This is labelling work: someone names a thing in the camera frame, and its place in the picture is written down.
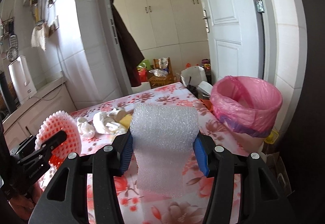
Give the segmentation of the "person's left hand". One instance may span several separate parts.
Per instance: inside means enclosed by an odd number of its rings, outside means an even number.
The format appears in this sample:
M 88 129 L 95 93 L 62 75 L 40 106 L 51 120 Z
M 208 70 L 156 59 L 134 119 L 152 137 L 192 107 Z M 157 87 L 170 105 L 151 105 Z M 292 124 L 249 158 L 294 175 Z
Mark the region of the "person's left hand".
M 22 220 L 27 221 L 42 193 L 39 183 L 36 182 L 31 189 L 31 198 L 28 199 L 23 195 L 16 194 L 9 200 L 9 204 Z

